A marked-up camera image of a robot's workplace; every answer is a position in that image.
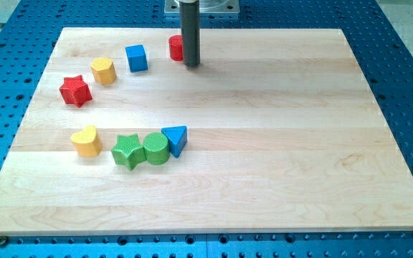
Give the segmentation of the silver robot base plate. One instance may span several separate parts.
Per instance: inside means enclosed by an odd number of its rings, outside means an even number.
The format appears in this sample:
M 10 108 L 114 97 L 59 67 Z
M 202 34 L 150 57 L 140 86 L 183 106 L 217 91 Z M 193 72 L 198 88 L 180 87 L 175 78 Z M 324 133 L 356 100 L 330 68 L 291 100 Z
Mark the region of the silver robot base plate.
M 200 14 L 208 15 L 233 15 L 240 13 L 239 0 L 199 0 Z M 165 0 L 164 12 L 178 16 L 179 0 Z

